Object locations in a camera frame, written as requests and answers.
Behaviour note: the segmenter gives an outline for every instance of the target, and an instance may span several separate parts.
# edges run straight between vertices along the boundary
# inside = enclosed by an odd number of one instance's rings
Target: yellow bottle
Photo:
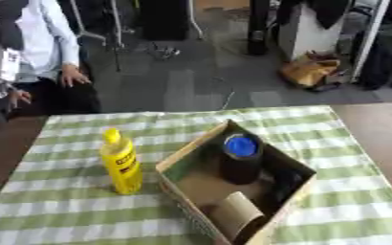
[[[103,136],[105,144],[100,156],[116,191],[120,194],[137,192],[142,185],[142,172],[132,141],[122,137],[116,128],[106,130]]]

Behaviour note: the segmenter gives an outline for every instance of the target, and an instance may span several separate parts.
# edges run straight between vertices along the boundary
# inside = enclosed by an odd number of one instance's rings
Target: cardboard tube
[[[221,201],[210,217],[225,237],[234,241],[251,221],[264,217],[264,214],[242,192],[237,191]]]

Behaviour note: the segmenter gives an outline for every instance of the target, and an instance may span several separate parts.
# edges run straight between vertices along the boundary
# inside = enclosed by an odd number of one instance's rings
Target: tablecloth
[[[310,106],[51,117],[0,193],[0,245],[209,244],[161,193],[154,166],[226,119],[318,172],[274,244],[392,244],[390,184],[329,106]],[[112,126],[142,162],[136,195],[115,194],[98,158]]]

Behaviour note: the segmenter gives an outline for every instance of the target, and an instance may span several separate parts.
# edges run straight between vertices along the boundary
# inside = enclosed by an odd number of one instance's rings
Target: white shirt
[[[56,80],[62,64],[79,65],[76,35],[56,0],[30,0],[16,23],[25,45],[18,82]]]

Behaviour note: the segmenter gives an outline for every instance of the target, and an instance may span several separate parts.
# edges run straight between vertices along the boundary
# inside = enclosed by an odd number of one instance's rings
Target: blue lid
[[[226,142],[226,149],[237,157],[250,157],[255,154],[257,145],[247,137],[236,137]]]

